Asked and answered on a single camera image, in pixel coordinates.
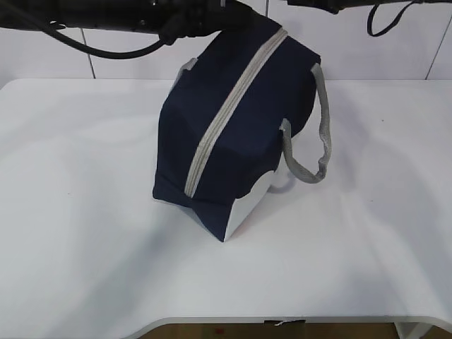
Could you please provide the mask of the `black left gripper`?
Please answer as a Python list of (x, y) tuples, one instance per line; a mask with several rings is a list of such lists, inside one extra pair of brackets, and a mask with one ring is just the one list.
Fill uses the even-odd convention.
[(159, 40), (174, 44), (185, 37), (206, 37), (248, 27), (258, 15), (240, 1), (175, 1), (175, 12), (158, 30)]

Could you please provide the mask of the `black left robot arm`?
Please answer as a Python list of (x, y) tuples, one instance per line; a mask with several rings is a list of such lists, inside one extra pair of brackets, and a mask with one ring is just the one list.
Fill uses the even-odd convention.
[(258, 14), (240, 1), (8, 1), (54, 29), (156, 34), (167, 44), (251, 27)]

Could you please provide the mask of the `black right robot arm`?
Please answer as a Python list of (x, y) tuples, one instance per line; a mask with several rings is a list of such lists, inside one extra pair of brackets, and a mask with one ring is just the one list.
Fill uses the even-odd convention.
[(341, 10), (362, 6), (374, 6), (381, 4), (396, 4), (407, 2), (408, 0), (287, 0), (289, 6), (301, 6), (317, 8), (332, 14), (337, 14)]

